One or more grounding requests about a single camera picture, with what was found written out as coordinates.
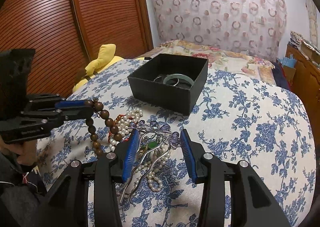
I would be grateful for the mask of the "person's left hand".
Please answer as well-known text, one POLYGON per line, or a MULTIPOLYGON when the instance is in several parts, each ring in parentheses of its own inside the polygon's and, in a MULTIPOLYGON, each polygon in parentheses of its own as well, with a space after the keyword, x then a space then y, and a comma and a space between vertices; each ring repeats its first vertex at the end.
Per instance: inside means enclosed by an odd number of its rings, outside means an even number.
POLYGON ((1 153, 4 155, 18 155, 17 162, 21 165, 31 166, 37 161, 36 148, 37 140, 8 145, 1 139, 1 153))

